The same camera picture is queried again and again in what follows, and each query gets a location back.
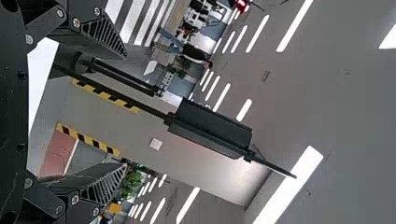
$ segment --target yellow and black hazard stripe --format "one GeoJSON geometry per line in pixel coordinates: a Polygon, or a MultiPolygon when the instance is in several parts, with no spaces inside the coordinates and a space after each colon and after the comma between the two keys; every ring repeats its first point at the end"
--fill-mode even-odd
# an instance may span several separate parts
{"type": "Polygon", "coordinates": [[[93,93],[102,99],[108,100],[109,102],[111,102],[115,105],[121,106],[121,107],[123,107],[129,111],[132,111],[136,114],[139,112],[139,108],[137,106],[127,103],[125,100],[122,99],[123,97],[120,96],[120,94],[117,94],[116,92],[109,92],[109,91],[106,91],[105,88],[94,87],[94,86],[90,85],[89,83],[87,83],[85,81],[80,81],[76,78],[73,78],[72,82],[74,85],[82,88],[84,91],[93,93]]]}
{"type": "Polygon", "coordinates": [[[120,151],[118,149],[111,147],[97,139],[89,137],[87,134],[80,133],[80,132],[76,131],[75,129],[72,129],[62,123],[58,122],[58,124],[56,125],[56,130],[58,132],[70,135],[70,136],[72,136],[72,137],[78,139],[79,141],[82,141],[88,145],[97,147],[97,148],[103,150],[104,152],[110,153],[116,157],[118,157],[120,155],[120,151]]]}

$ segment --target bolt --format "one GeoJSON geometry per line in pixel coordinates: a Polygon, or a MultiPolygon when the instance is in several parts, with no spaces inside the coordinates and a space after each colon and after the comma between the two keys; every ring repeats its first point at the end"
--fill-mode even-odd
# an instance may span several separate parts
{"type": "Polygon", "coordinates": [[[28,45],[33,45],[33,43],[35,43],[35,40],[31,35],[25,35],[25,40],[26,40],[26,44],[28,45]]]}
{"type": "Polygon", "coordinates": [[[60,18],[63,18],[63,17],[64,17],[64,12],[63,12],[62,10],[60,10],[60,9],[58,9],[58,10],[56,11],[56,14],[58,14],[58,16],[59,16],[60,18]]]}
{"type": "Polygon", "coordinates": [[[64,208],[62,206],[56,207],[56,214],[57,215],[61,214],[63,210],[64,210],[64,208]]]}
{"type": "Polygon", "coordinates": [[[78,200],[79,200],[79,197],[78,197],[78,195],[76,194],[76,195],[73,196],[73,198],[72,198],[72,205],[75,205],[76,203],[78,203],[78,200]]]}
{"type": "Polygon", "coordinates": [[[97,215],[99,215],[99,208],[93,209],[93,216],[96,217],[97,215]]]}
{"type": "Polygon", "coordinates": [[[93,12],[95,13],[95,16],[100,16],[100,9],[99,9],[99,7],[95,7],[95,8],[93,9],[93,12]]]}
{"type": "Polygon", "coordinates": [[[24,184],[25,189],[29,189],[30,187],[32,187],[32,185],[33,185],[33,180],[31,178],[25,179],[25,184],[24,184]]]}
{"type": "Polygon", "coordinates": [[[79,21],[79,19],[74,18],[74,19],[73,19],[73,25],[74,25],[76,28],[79,28],[79,27],[81,26],[81,22],[79,21]]]}

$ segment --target black mechanical arm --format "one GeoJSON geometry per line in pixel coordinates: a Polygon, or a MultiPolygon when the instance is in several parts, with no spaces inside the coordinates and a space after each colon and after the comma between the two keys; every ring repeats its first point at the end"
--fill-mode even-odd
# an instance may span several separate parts
{"type": "Polygon", "coordinates": [[[95,57],[125,58],[126,49],[103,10],[105,3],[103,0],[0,1],[1,224],[17,220],[18,223],[81,223],[76,222],[76,217],[85,223],[103,211],[119,187],[125,171],[120,164],[102,167],[105,171],[95,180],[67,179],[51,188],[44,187],[26,170],[28,90],[29,79],[34,79],[29,77],[27,54],[40,40],[49,37],[95,57]]]}

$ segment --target green plant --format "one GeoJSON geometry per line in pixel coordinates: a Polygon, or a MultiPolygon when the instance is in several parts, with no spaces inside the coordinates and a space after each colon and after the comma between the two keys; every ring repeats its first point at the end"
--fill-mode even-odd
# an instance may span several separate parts
{"type": "Polygon", "coordinates": [[[136,195],[134,191],[142,183],[142,174],[140,172],[128,172],[128,175],[122,180],[120,185],[119,199],[128,200],[136,195]]]}

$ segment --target metal rod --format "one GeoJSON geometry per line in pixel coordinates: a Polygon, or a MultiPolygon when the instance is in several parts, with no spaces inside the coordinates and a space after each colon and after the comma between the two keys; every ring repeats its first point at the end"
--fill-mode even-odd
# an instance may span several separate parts
{"type": "Polygon", "coordinates": [[[126,95],[124,95],[122,93],[119,93],[117,91],[111,90],[109,87],[106,87],[106,86],[104,86],[104,85],[102,85],[102,84],[100,84],[100,83],[98,83],[96,81],[93,81],[93,80],[91,80],[91,79],[89,79],[87,77],[79,75],[79,74],[75,73],[74,71],[72,71],[72,70],[70,70],[68,68],[62,67],[61,65],[59,65],[57,63],[54,63],[52,68],[54,68],[54,69],[56,69],[56,70],[58,70],[60,72],[63,72],[63,73],[67,74],[70,77],[78,79],[79,81],[87,83],[87,84],[89,84],[89,85],[91,85],[91,86],[93,86],[95,88],[101,89],[101,90],[103,90],[103,91],[105,91],[105,92],[107,92],[107,93],[109,93],[111,95],[116,95],[117,97],[119,97],[121,100],[127,102],[128,104],[134,105],[134,106],[136,106],[136,107],[148,112],[149,114],[151,114],[151,115],[153,115],[153,116],[155,116],[157,118],[160,118],[160,119],[167,119],[168,118],[168,116],[165,113],[163,113],[162,111],[159,111],[159,110],[157,110],[157,109],[155,109],[155,108],[153,108],[151,106],[145,105],[143,103],[140,103],[140,102],[138,102],[138,101],[132,99],[131,97],[126,96],[126,95]]]}
{"type": "Polygon", "coordinates": [[[141,92],[145,93],[146,95],[149,95],[151,97],[155,95],[155,92],[153,90],[147,89],[139,84],[136,84],[129,80],[126,80],[125,78],[119,77],[116,74],[114,74],[112,71],[109,71],[109,70],[103,68],[102,66],[98,66],[94,63],[88,63],[88,62],[83,62],[83,64],[89,66],[90,68],[92,68],[93,70],[95,70],[97,72],[102,73],[103,75],[105,75],[107,77],[111,77],[111,78],[117,80],[118,82],[120,82],[122,84],[132,87],[138,91],[141,91],[141,92]]]}
{"type": "Polygon", "coordinates": [[[139,78],[137,78],[137,77],[131,76],[131,75],[129,75],[128,73],[126,73],[126,72],[124,72],[124,71],[121,71],[120,69],[118,69],[118,68],[116,68],[116,67],[113,67],[113,66],[111,66],[111,65],[108,64],[108,63],[104,63],[104,62],[102,62],[102,61],[100,61],[100,60],[93,59],[92,64],[96,64],[96,65],[102,66],[102,67],[104,67],[105,69],[110,70],[110,71],[112,71],[113,73],[115,73],[115,74],[117,74],[117,75],[120,75],[120,76],[122,76],[122,77],[125,77],[125,78],[127,78],[127,79],[132,80],[132,82],[136,82],[136,83],[138,83],[139,85],[142,85],[142,86],[144,86],[144,87],[146,87],[146,88],[148,88],[148,89],[151,89],[151,90],[153,90],[153,91],[156,91],[156,90],[155,90],[155,89],[156,89],[156,86],[150,85],[150,84],[146,83],[145,81],[143,81],[143,80],[141,80],[141,79],[139,79],[139,78]]]}
{"type": "Polygon", "coordinates": [[[289,172],[289,171],[283,169],[282,167],[277,166],[277,165],[275,165],[275,164],[273,164],[273,163],[271,163],[269,161],[263,160],[263,159],[258,158],[256,156],[253,156],[253,157],[251,157],[249,159],[251,159],[252,161],[256,161],[256,162],[268,167],[270,170],[273,170],[273,171],[279,173],[280,175],[283,175],[283,176],[286,176],[286,177],[292,177],[294,179],[297,178],[297,175],[294,175],[291,172],[289,172]]]}

